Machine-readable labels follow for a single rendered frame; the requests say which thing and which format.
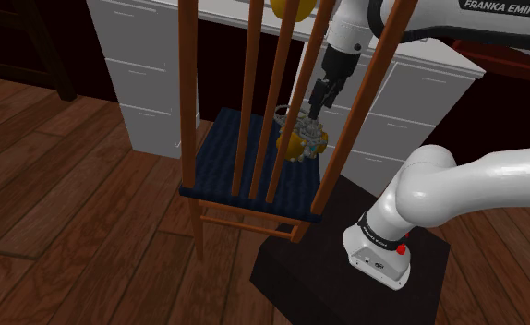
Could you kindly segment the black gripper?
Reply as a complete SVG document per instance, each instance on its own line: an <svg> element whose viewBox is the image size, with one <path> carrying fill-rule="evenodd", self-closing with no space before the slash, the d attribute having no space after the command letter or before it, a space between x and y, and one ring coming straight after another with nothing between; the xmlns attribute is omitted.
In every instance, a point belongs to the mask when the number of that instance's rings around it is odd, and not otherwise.
<svg viewBox="0 0 530 325"><path fill-rule="evenodd" d="M311 92L308 103L310 109L309 119L317 119L319 111L324 105L332 108L334 100L343 89L343 82L351 77L359 61L360 54L348 54L333 48L330 44L327 46L321 68L325 72L325 79L318 79Z"/></svg>

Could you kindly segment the yellow round object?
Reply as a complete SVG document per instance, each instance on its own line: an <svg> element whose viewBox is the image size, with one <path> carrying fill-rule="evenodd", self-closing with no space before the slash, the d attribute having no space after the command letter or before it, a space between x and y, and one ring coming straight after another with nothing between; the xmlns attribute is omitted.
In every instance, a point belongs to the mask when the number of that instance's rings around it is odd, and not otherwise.
<svg viewBox="0 0 530 325"><path fill-rule="evenodd" d="M283 19L285 5L292 0L270 0L270 6L274 15ZM299 5L296 13L296 22L301 22L307 18L313 9L316 7L318 0L299 0Z"/></svg>

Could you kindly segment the dark robot stand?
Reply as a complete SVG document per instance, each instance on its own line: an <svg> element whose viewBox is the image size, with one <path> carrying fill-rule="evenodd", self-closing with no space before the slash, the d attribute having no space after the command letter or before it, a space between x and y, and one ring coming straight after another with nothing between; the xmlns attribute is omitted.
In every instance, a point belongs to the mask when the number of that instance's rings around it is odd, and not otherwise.
<svg viewBox="0 0 530 325"><path fill-rule="evenodd" d="M350 265L343 231L376 197L339 177L322 214L298 243L268 237L250 281L292 325L434 325L450 246L428 230L408 236L411 272L398 291Z"/></svg>

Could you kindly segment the white desk with drawers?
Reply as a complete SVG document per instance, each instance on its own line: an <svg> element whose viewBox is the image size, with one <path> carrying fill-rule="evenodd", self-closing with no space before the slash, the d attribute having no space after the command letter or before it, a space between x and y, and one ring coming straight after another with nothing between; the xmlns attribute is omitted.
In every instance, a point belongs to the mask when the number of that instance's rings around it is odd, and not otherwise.
<svg viewBox="0 0 530 325"><path fill-rule="evenodd" d="M177 0L87 0L134 150L177 158ZM378 196L485 71L437 39L398 46L342 169Z"/></svg>

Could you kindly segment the dark wooden furniture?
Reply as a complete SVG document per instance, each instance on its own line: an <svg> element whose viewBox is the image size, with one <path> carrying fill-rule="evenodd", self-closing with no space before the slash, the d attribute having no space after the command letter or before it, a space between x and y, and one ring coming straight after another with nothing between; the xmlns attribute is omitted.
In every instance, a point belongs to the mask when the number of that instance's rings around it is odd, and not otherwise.
<svg viewBox="0 0 530 325"><path fill-rule="evenodd" d="M52 86L62 101L74 101L77 98L76 91L35 0L10 0L10 2L15 11L0 9L0 26L26 32L45 71L0 63L0 78L13 78L18 82L25 82L29 78L30 81L37 82L41 86Z"/></svg>

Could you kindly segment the wooden chair with blue seat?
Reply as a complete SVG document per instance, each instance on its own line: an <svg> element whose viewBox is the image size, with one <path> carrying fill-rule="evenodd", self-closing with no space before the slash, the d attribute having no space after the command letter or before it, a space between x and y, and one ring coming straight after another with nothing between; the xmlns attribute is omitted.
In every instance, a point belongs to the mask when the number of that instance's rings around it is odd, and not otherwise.
<svg viewBox="0 0 530 325"><path fill-rule="evenodd" d="M327 172L319 171L317 157L302 162L289 162L284 157L320 46L328 42L339 51L357 54L354 32L367 22L371 1L320 0L294 98L284 126L275 128L275 106L299 0L285 5L263 115L252 114L252 101L264 0L250 0L242 107L221 110L201 146L196 145L194 134L198 0L178 1L183 173L180 194L188 201L196 247L203 245L203 226L208 221L201 212L203 208L287 223L291 231L285 238L294 243L320 220L418 0L394 0Z"/></svg>

